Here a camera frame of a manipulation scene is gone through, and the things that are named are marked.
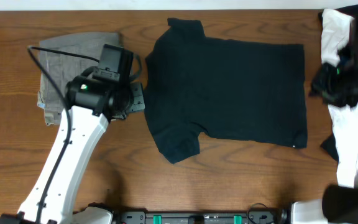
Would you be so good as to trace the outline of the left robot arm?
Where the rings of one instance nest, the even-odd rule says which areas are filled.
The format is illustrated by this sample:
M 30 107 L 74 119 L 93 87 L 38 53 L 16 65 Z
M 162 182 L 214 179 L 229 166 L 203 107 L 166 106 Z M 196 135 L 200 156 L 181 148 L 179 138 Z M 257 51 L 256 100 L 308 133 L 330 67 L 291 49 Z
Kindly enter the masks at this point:
M 34 188 L 17 214 L 3 213 L 0 224 L 113 223 L 114 212 L 102 203 L 74 211 L 78 188 L 90 157 L 111 121 L 145 108 L 137 75 L 75 77 L 66 85 L 69 110 Z

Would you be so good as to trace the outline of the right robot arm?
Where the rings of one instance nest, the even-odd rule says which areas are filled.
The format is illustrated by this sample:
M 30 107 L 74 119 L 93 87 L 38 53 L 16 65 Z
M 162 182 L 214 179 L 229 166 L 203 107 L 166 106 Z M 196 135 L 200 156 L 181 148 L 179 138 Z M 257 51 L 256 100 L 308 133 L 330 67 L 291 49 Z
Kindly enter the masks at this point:
M 293 203 L 290 223 L 358 223 L 358 102 L 353 108 L 328 108 L 339 156 L 337 184 L 321 199 Z

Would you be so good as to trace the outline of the black t-shirt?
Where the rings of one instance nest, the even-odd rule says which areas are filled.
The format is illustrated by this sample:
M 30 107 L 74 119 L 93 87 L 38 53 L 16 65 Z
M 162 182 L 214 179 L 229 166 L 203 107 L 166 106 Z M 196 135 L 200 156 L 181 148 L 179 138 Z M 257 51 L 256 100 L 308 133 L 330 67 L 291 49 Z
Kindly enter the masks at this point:
M 303 149 L 308 130 L 301 44 L 207 37 L 197 20 L 169 18 L 146 57 L 145 119 L 175 164 L 200 153 L 198 137 Z

